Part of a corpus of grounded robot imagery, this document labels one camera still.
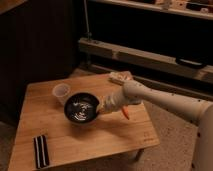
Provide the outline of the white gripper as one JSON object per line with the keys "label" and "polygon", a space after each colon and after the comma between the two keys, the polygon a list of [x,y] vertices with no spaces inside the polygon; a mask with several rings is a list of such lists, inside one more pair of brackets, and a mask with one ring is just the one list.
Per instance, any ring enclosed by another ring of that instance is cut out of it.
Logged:
{"label": "white gripper", "polygon": [[98,114],[106,112],[114,112],[120,110],[123,106],[128,104],[128,99],[122,90],[115,91],[104,98],[96,108]]}

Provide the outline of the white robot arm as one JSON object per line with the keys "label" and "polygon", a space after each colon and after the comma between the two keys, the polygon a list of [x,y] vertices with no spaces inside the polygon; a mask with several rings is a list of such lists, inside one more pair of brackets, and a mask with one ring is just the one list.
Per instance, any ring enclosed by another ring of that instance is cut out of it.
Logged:
{"label": "white robot arm", "polygon": [[198,127],[191,171],[213,171],[213,101],[160,91],[128,80],[117,91],[107,94],[97,111],[111,113],[143,100],[168,109]]}

